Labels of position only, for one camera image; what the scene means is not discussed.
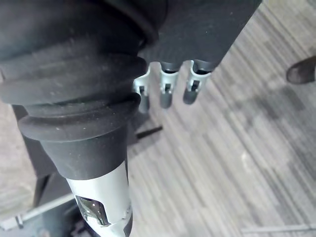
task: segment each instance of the shoe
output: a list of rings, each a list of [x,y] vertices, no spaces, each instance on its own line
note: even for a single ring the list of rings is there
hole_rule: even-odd
[[[286,80],[292,84],[306,84],[315,81],[316,56],[294,64],[286,72]]]

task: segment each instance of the gray floor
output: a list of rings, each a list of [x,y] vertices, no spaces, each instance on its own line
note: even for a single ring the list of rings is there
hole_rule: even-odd
[[[316,236],[316,83],[285,82],[288,67],[316,54],[315,6],[265,1],[191,106],[188,63],[167,111],[153,64],[140,130],[164,130],[128,151],[132,236]]]

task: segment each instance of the black shoe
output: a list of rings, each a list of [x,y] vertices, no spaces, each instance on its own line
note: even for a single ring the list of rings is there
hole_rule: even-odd
[[[294,64],[286,72],[286,80],[292,84],[315,81],[316,56]]]

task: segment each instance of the striped carpet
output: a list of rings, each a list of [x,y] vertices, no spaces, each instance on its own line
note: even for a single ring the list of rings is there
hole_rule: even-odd
[[[316,54],[316,1],[267,0],[191,106],[159,106],[163,125],[128,151],[134,237],[316,237],[316,84],[285,82]]]

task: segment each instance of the floor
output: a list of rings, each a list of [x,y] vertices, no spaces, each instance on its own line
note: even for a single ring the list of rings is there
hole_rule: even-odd
[[[159,106],[163,131],[129,149],[132,237],[315,237],[316,83],[288,67],[316,54],[316,1],[266,0],[191,105]]]

